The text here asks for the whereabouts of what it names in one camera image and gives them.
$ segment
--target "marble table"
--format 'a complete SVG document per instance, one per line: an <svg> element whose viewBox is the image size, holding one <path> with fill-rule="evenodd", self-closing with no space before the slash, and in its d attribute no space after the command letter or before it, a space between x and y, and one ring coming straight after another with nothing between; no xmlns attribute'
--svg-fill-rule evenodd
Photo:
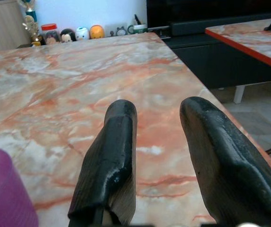
<svg viewBox="0 0 271 227"><path fill-rule="evenodd" d="M107 107L122 98L138 114L132 223L194 227L214 221L180 123L180 103L190 96L224 111L271 166L271 158L155 34L0 52L0 148L11 155L40 227L68 226L83 157Z"/></svg>
<svg viewBox="0 0 271 227"><path fill-rule="evenodd" d="M271 19L206 28L206 34L271 66ZM245 85L237 86L235 103L240 103Z"/></svg>

